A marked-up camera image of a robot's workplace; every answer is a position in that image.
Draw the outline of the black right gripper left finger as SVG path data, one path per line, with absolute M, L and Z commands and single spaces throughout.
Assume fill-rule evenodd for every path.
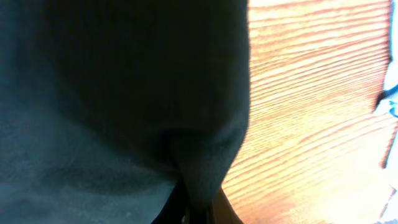
M 151 224 L 184 224 L 187 206 L 187 190 L 183 180 L 179 180 Z

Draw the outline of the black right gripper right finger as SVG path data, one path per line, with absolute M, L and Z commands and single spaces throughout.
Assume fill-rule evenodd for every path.
M 211 224 L 243 224 L 232 208 L 223 189 L 219 189 L 211 204 Z

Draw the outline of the black t-shirt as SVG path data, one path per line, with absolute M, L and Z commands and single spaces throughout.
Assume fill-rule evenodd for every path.
M 1 1 L 1 222 L 211 223 L 249 54 L 242 0 Z

